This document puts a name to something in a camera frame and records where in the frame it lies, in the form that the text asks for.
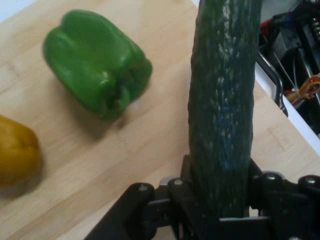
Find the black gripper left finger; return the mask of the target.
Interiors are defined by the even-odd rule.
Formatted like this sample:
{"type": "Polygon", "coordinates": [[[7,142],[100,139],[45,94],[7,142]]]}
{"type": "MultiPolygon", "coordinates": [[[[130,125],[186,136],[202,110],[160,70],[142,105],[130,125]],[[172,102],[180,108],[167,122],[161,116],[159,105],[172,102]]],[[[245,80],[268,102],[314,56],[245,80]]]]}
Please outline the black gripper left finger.
{"type": "Polygon", "coordinates": [[[151,240],[170,226],[177,240],[218,240],[220,222],[194,193],[191,160],[183,157],[180,177],[158,188],[132,184],[85,237],[87,240],[151,240]]]}

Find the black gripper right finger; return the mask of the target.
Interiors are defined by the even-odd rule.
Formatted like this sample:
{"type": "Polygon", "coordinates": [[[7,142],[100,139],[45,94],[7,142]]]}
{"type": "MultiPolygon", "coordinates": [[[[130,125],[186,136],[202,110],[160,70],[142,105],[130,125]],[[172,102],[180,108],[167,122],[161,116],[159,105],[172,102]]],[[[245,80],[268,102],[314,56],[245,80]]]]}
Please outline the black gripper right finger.
{"type": "Polygon", "coordinates": [[[320,177],[308,174],[296,183],[277,171],[262,171],[251,160],[248,205],[267,217],[276,240],[320,238],[320,177]]]}

